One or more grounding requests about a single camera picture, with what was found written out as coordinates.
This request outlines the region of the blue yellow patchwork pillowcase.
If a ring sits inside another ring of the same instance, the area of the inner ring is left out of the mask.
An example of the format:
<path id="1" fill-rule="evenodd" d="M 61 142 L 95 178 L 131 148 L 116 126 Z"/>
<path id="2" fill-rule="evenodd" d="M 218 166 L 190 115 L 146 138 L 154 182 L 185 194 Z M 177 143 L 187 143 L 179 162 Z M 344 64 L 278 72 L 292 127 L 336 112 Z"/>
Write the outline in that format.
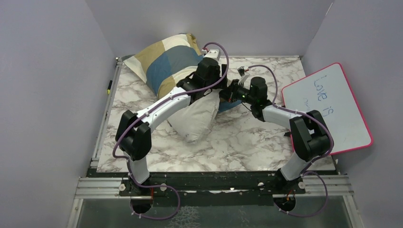
<path id="1" fill-rule="evenodd" d="M 203 58 L 194 35 L 178 34 L 149 45 L 135 55 L 124 56 L 122 61 L 158 98 L 163 80 L 186 67 L 197 67 Z"/>

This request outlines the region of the white pillow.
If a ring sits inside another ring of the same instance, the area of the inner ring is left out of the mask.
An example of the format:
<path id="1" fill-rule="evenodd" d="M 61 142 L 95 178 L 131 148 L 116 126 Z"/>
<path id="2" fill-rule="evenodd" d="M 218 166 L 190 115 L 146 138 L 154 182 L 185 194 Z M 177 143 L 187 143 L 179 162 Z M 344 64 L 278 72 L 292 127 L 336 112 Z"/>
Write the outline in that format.
<path id="1" fill-rule="evenodd" d="M 159 86 L 158 98 L 168 94 L 179 80 L 196 70 L 196 66 L 188 66 L 172 74 Z M 167 122 L 188 143 L 195 143 L 211 132 L 211 124 L 218 113 L 220 104 L 217 90 L 200 98 L 190 106 L 171 115 Z"/>

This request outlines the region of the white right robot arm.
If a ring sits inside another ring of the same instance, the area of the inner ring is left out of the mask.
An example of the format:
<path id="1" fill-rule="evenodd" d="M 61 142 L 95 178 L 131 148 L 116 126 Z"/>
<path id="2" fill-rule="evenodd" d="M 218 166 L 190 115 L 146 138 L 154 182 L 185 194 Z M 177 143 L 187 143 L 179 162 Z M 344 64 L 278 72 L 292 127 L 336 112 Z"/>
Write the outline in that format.
<path id="1" fill-rule="evenodd" d="M 274 187 L 280 193 L 292 189 L 302 171 L 333 147 L 333 139 L 319 111 L 304 113 L 277 106 L 268 99 L 268 86 L 262 77 L 252 78 L 249 88 L 238 79 L 233 80 L 221 87 L 220 98 L 229 103 L 247 103 L 256 119 L 289 129 L 294 153 L 275 174 Z"/>

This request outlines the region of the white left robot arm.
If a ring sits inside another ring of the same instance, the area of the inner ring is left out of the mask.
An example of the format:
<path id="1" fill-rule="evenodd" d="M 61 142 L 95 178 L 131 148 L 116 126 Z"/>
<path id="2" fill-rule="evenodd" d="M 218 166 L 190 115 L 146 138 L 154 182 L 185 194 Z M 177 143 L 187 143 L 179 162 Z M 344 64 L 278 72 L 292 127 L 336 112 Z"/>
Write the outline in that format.
<path id="1" fill-rule="evenodd" d="M 122 114 L 112 155 L 119 158 L 117 149 L 123 152 L 120 157 L 126 160 L 128 175 L 133 180 L 131 188 L 136 194 L 144 195 L 149 190 L 146 156 L 152 147 L 153 131 L 174 113 L 204 97 L 206 91 L 222 89 L 226 85 L 228 66 L 220 65 L 212 57 L 204 57 L 195 71 L 159 101 L 136 113 L 127 110 Z"/>

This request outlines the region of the pink framed whiteboard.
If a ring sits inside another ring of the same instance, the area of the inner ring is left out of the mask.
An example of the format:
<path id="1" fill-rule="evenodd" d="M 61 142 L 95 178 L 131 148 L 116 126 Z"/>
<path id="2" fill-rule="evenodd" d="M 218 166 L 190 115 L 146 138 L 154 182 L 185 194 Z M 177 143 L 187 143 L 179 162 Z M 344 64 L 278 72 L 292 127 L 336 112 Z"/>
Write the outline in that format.
<path id="1" fill-rule="evenodd" d="M 285 86 L 286 108 L 319 111 L 333 137 L 332 155 L 363 149 L 373 136 L 340 63 L 333 63 Z"/>

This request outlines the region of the yellow black marker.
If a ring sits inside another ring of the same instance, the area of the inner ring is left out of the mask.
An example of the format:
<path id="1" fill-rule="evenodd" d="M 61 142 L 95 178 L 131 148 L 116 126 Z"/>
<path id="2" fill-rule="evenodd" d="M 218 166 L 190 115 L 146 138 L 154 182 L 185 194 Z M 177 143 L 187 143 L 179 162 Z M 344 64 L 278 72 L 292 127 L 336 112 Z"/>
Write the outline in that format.
<path id="1" fill-rule="evenodd" d="M 110 92 L 111 92 L 112 85 L 113 85 L 113 81 L 110 80 L 109 83 L 108 83 L 108 87 L 107 87 L 107 94 L 108 94 L 108 95 L 109 95 Z"/>

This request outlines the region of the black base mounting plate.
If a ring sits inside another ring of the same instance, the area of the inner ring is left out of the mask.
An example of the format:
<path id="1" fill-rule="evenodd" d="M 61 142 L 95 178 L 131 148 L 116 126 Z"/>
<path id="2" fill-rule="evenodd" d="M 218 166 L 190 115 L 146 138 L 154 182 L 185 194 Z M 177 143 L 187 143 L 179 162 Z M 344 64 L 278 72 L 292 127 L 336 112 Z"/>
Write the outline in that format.
<path id="1" fill-rule="evenodd" d="M 336 175 L 334 171 L 321 171 L 318 176 L 309 174 L 307 176 L 319 177 L 325 175 Z M 136 208 L 148 209 L 150 207 L 184 207 L 184 206 L 237 206 L 237 205 L 259 205 L 272 206 L 274 201 L 285 200 L 295 196 L 294 190 L 298 193 L 304 188 L 303 178 L 297 179 L 292 184 L 283 188 L 277 186 L 275 173 L 273 171 L 232 171 L 232 172 L 153 172 L 150 178 L 137 186 L 124 173 L 96 174 L 91 172 L 88 178 L 119 178 L 121 180 L 120 193 L 124 196 L 151 196 L 151 199 L 127 199 Z M 175 189 L 180 190 L 201 190 L 224 188 L 246 188 L 252 189 L 262 186 L 264 189 L 274 190 L 275 193 L 286 193 L 284 197 L 275 198 L 267 193 L 258 193 L 253 190 L 251 193 L 196 193 L 184 196 Z"/>

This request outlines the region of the aluminium front rail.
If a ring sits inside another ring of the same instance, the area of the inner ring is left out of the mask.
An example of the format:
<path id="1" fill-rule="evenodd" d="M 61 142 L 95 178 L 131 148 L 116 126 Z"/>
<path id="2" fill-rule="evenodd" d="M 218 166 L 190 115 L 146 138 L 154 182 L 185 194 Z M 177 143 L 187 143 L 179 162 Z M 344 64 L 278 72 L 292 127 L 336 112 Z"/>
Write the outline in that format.
<path id="1" fill-rule="evenodd" d="M 124 196 L 120 193 L 121 180 L 119 178 L 81 178 L 78 181 L 78 186 L 74 194 L 74 199 L 135 199 L 135 200 L 150 200 L 151 196 Z M 343 175 L 325 175 L 321 178 L 313 176 L 305 176 L 303 178 L 304 187 L 301 193 L 294 190 L 295 196 L 316 197 L 316 196 L 353 196 L 354 191 L 348 176 Z M 256 190 L 258 193 L 267 193 L 273 197 L 284 197 L 286 193 L 275 193 L 274 190 L 264 189 L 262 186 L 257 186 L 252 189 L 246 188 L 224 188 L 219 189 L 201 189 L 201 190 L 180 190 L 175 188 L 178 193 L 187 196 L 196 193 L 251 193 Z"/>

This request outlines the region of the aluminium table edge rail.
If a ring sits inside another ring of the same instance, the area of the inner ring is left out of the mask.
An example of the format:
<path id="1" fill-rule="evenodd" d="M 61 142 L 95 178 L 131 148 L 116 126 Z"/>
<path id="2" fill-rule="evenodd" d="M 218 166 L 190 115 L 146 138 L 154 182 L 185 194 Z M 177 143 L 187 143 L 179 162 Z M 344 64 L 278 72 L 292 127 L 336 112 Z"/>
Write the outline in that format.
<path id="1" fill-rule="evenodd" d="M 98 162 L 99 162 L 99 158 L 101 155 L 101 151 L 102 151 L 102 146 L 103 146 L 103 141 L 105 138 L 105 133 L 107 130 L 107 126 L 108 126 L 108 121 L 109 121 L 109 116 L 110 116 L 110 111 L 113 105 L 113 100 L 115 97 L 115 90 L 117 87 L 117 82 L 118 79 L 120 77 L 120 73 L 122 70 L 122 65 L 123 65 L 123 61 L 121 57 L 117 57 L 116 58 L 116 66 L 115 66 L 115 72 L 114 75 L 112 77 L 112 81 L 113 81 L 113 85 L 111 88 L 111 92 L 108 95 L 107 94 L 107 99 L 106 99 L 106 106 L 104 109 L 104 113 L 101 119 L 101 124 L 100 124 L 100 128 L 99 128 L 99 132 L 96 138 L 96 143 L 95 143 L 95 148 L 91 157 L 91 161 L 89 164 L 89 168 L 90 169 L 94 169 L 97 167 Z"/>

